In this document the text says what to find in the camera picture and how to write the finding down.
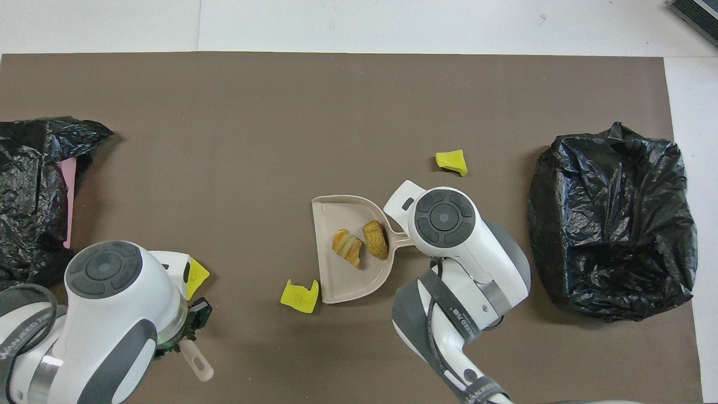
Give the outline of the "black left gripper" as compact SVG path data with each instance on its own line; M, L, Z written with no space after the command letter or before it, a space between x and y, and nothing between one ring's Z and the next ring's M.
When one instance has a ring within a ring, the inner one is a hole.
M180 352L179 342L183 339L195 342L196 332L205 327L212 311L212 306L204 297L192 304L180 301L176 317L158 333L156 359L161 359L170 351Z

